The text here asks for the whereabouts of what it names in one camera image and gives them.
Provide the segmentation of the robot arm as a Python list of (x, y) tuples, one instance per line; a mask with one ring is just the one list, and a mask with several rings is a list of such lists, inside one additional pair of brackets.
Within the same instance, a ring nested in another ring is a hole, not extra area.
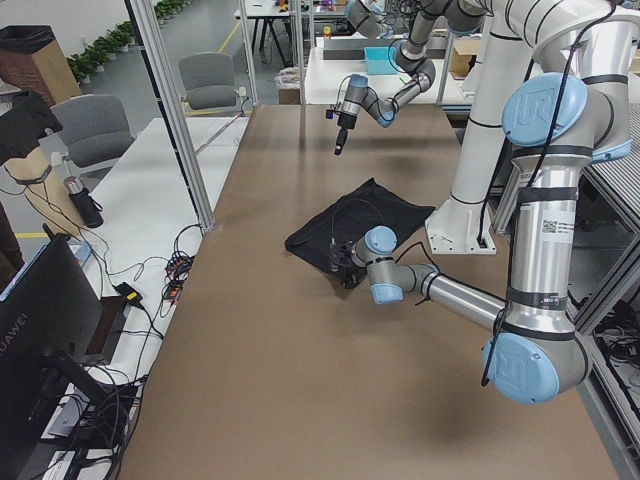
[(390, 126), (399, 110), (418, 95), (428, 91), (436, 78), (436, 69), (428, 56), (427, 43), (431, 31), (441, 17), (449, 30), (457, 35), (475, 32), (486, 9), (472, 1), (387, 1), (383, 7), (375, 1), (350, 1), (345, 13), (356, 31), (367, 38), (389, 38), (394, 30), (391, 19), (406, 18), (408, 36), (395, 45), (394, 62), (409, 76), (409, 81), (391, 96), (382, 99), (360, 74), (349, 76), (342, 100), (326, 112), (338, 115), (340, 127), (334, 153), (339, 155), (347, 142), (348, 132), (356, 126), (358, 113), (366, 111), (380, 126)]
[(367, 270), (378, 304), (410, 292), (439, 303), (492, 334), (482, 380), (522, 404), (541, 404), (580, 384), (592, 362), (566, 307), (578, 183), (591, 162), (631, 150), (628, 78), (545, 73), (509, 98), (502, 126), (520, 171), (510, 276), (504, 298), (428, 264), (395, 262), (395, 232), (370, 229), (350, 249)]

